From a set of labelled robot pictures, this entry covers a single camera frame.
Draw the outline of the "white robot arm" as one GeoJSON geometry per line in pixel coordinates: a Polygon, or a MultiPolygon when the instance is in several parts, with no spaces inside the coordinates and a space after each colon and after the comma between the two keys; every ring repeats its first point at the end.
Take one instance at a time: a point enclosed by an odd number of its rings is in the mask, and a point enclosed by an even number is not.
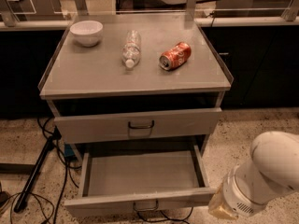
{"type": "Polygon", "coordinates": [[[259,134],[250,158],[222,180],[208,204],[208,213],[221,219],[252,217],[279,197],[299,191],[299,135],[259,134]]]}

